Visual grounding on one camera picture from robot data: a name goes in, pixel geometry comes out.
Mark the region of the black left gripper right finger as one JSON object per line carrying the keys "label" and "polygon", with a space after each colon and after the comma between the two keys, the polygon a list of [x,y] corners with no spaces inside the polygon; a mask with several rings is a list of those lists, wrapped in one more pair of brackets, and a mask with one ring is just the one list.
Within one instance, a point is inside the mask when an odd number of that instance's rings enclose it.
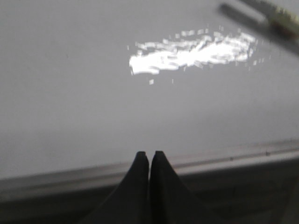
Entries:
{"label": "black left gripper right finger", "polygon": [[156,151],[152,160],[149,196],[154,224],[222,223],[187,189],[163,151]]}

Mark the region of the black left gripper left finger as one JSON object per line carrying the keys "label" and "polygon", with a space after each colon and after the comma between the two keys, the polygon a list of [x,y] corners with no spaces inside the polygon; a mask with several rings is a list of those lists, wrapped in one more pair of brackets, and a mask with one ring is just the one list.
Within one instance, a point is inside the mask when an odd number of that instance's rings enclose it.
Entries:
{"label": "black left gripper left finger", "polygon": [[149,161],[139,151],[116,189],[80,224],[141,224],[147,207]]}

